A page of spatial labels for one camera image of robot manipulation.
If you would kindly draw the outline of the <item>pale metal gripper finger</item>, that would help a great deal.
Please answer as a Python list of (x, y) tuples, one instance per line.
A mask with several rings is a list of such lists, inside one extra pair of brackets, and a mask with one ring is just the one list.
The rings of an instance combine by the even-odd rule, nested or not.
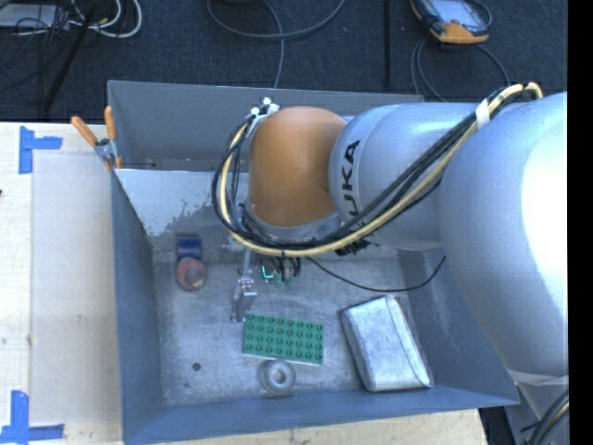
[(241, 276), (233, 291), (231, 321), (243, 322), (257, 296), (254, 279), (251, 276)]

